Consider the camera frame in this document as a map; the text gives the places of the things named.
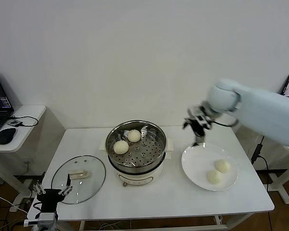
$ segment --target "white table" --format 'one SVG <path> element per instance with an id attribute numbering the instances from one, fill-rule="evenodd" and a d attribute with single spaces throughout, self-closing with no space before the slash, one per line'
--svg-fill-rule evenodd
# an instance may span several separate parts
<path id="1" fill-rule="evenodd" d="M 106 168 L 106 179 L 100 191 L 86 202 L 77 205 L 59 203 L 59 221 L 237 215 L 226 225 L 201 227 L 203 230 L 226 230 L 255 212 L 274 209 L 271 198 L 230 128 L 214 126 L 207 132 L 207 142 L 226 149 L 239 164 L 236 184 L 222 192 L 210 192 L 194 185 L 182 170 L 181 155 L 192 144 L 193 132 L 179 126 L 162 129 L 168 138 L 173 139 L 174 151 L 171 159 L 165 159 L 161 176 L 147 185 L 127 187 L 123 187 L 115 176 L 106 151 L 99 150 L 110 128 L 68 129 L 45 174 L 43 187 L 50 188 L 56 170 L 78 155 L 101 159 Z M 28 218 L 33 219 L 37 213 L 38 210 L 31 207 Z"/>
<path id="2" fill-rule="evenodd" d="M 14 107 L 13 115 L 16 117 L 19 116 L 32 116 L 36 119 L 40 119 L 44 114 L 46 107 L 44 105 L 22 105 L 22 106 L 15 106 Z M 24 122 L 24 124 L 35 124 L 36 121 L 31 118 L 21 118 L 18 119 Z M 6 128 L 13 128 L 10 125 L 4 124 L 3 127 L 0 129 Z M 0 153 L 14 153 L 18 151 L 23 143 L 26 141 L 27 137 L 29 136 L 30 132 L 34 127 L 18 127 L 16 128 L 16 133 L 12 141 L 5 145 L 0 145 Z M 14 204 L 21 203 L 23 198 L 30 197 L 31 190 L 29 190 L 28 186 L 30 185 L 32 180 L 25 180 L 24 184 L 22 184 L 18 179 L 16 179 L 10 171 L 5 168 L 5 166 L 0 161 L 0 178 L 15 188 L 19 194 L 14 200 Z M 10 211 L 15 212 L 17 209 L 11 207 Z"/>

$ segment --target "white wall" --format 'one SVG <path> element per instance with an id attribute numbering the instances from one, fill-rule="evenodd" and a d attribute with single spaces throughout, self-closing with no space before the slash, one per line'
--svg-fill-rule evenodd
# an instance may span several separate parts
<path id="1" fill-rule="evenodd" d="M 216 79 L 279 90 L 289 0 L 0 0 L 0 73 L 65 128 L 180 125 Z"/>

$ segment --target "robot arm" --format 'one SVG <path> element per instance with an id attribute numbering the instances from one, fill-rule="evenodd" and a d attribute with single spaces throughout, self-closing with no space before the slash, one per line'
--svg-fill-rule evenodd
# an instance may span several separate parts
<path id="1" fill-rule="evenodd" d="M 204 139 L 204 128 L 210 129 L 212 122 L 226 113 L 242 125 L 289 146 L 289 98 L 276 93 L 222 79 L 209 90 L 208 100 L 199 107 L 189 109 L 188 113 L 185 126 L 192 126 L 196 142 Z M 195 128 L 195 123 L 202 129 Z"/>

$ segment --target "white side table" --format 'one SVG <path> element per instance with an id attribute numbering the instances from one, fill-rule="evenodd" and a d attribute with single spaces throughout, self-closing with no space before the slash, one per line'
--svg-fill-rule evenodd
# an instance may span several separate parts
<path id="1" fill-rule="evenodd" d="M 22 106 L 16 106 L 14 107 L 14 116 L 32 116 L 36 119 L 40 119 L 42 115 L 44 114 L 46 107 L 44 105 L 22 105 Z M 22 119 L 22 121 L 28 121 L 28 123 L 32 123 L 35 121 L 26 120 L 26 118 Z M 9 126 L 5 124 L 2 126 L 0 130 L 6 129 L 6 128 L 12 128 L 12 126 Z M 33 130 L 34 127 L 19 127 L 17 129 L 17 132 L 15 133 L 13 140 L 5 145 L 0 145 L 0 153 L 14 153 L 18 151 L 23 143 L 26 141 L 27 137 L 29 136 L 30 132 Z M 25 180 L 24 184 L 22 184 L 18 179 L 16 179 L 12 173 L 2 164 L 0 161 L 0 178 L 7 182 L 9 185 L 11 185 L 13 188 L 15 188 L 19 194 L 15 198 L 13 204 L 17 205 L 20 204 L 23 198 L 29 198 L 35 197 L 34 192 L 31 193 L 31 190 L 29 190 L 28 186 L 32 182 L 32 180 Z M 17 209 L 14 207 L 11 207 L 11 212 L 16 212 Z"/>
<path id="2" fill-rule="evenodd" d="M 283 199 L 284 203 L 289 204 L 289 195 L 283 186 L 289 180 L 289 169 L 284 172 L 280 177 L 277 177 L 275 173 L 269 173 L 269 176 L 273 183 L 269 184 L 268 191 L 277 191 L 280 197 Z"/>

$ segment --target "electric steamer pot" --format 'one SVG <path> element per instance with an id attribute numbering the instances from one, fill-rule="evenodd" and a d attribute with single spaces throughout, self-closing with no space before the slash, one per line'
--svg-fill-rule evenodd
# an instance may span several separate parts
<path id="1" fill-rule="evenodd" d="M 141 133 L 138 142 L 127 139 L 128 132 L 134 129 Z M 129 150 L 122 155 L 116 154 L 113 149 L 119 140 L 129 144 Z M 148 184 L 162 172 L 166 156 L 166 136 L 163 130 L 153 123 L 131 120 L 119 124 L 108 134 L 105 146 L 109 162 L 123 181 L 123 186 Z"/>

